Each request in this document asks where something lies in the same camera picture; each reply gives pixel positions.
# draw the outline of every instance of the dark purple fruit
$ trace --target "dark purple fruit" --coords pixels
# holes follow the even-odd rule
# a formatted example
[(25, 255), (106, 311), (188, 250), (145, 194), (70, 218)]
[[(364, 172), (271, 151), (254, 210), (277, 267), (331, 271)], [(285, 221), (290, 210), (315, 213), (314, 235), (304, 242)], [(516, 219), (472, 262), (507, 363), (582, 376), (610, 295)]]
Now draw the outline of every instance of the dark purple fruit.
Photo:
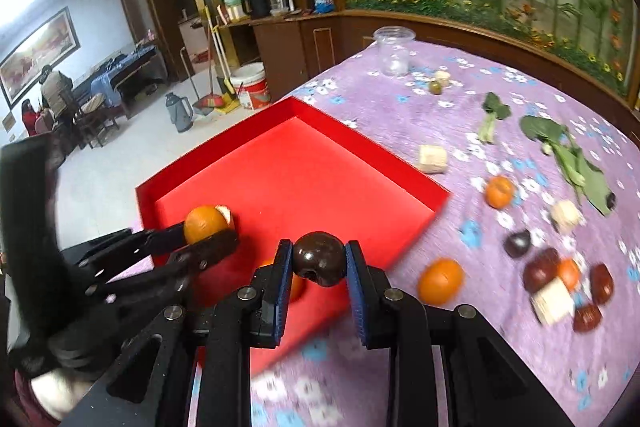
[(531, 248), (531, 232), (527, 229), (512, 233), (504, 240), (504, 249), (512, 259), (522, 257), (529, 248)]
[(575, 311), (574, 331), (588, 333), (598, 327), (602, 320), (602, 313), (595, 304), (589, 303)]
[(344, 245), (326, 232), (305, 233), (293, 245), (293, 272), (321, 286), (335, 286), (347, 275)]
[(609, 302), (613, 296), (613, 277), (604, 264), (591, 268), (591, 298), (593, 303), (600, 306)]
[(536, 293), (558, 276), (560, 256), (555, 248), (546, 248), (527, 263), (522, 273), (524, 289)]
[(616, 207), (616, 202), (617, 202), (616, 195), (613, 192), (610, 192), (607, 195), (607, 208), (609, 210), (613, 210)]

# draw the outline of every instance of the white bucket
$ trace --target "white bucket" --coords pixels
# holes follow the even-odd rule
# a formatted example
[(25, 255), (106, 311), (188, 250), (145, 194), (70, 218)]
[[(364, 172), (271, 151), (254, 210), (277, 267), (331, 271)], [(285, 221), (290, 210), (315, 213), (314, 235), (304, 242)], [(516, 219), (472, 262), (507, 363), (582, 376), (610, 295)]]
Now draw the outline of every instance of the white bucket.
[(264, 65), (253, 62), (242, 66), (231, 75), (231, 84), (238, 92), (238, 100), (245, 109), (258, 109), (271, 102)]

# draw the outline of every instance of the gray water jug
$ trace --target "gray water jug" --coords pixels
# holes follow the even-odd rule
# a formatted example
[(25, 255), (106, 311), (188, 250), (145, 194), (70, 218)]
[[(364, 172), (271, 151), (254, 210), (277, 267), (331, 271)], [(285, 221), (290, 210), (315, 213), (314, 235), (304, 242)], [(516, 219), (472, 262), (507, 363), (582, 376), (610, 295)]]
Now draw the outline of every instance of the gray water jug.
[(191, 121), (193, 109), (191, 108), (191, 104), (189, 104), (189, 99), (186, 96), (179, 97), (173, 92), (168, 92), (165, 96), (165, 106), (171, 116), (171, 123), (175, 125), (178, 132), (190, 130), (193, 125), (193, 121)]

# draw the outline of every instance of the person in red clothing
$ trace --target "person in red clothing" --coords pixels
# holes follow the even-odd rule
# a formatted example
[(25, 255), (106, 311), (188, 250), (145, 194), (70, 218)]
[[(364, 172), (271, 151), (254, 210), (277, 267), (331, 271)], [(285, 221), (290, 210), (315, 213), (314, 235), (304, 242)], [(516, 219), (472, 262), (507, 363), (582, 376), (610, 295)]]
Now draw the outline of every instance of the person in red clothing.
[(27, 128), (29, 136), (35, 136), (36, 120), (39, 116), (40, 114), (33, 110), (33, 106), (29, 100), (24, 100), (22, 102), (22, 123)]

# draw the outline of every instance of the clear plastic jar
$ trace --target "clear plastic jar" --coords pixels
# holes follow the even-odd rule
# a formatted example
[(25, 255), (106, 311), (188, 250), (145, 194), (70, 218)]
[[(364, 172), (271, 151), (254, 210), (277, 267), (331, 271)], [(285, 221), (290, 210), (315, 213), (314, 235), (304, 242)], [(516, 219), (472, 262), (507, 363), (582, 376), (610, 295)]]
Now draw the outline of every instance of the clear plastic jar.
[(402, 26), (383, 26), (373, 33), (380, 56), (380, 70), (387, 76), (405, 76), (409, 73), (409, 48), (415, 41), (415, 32)]

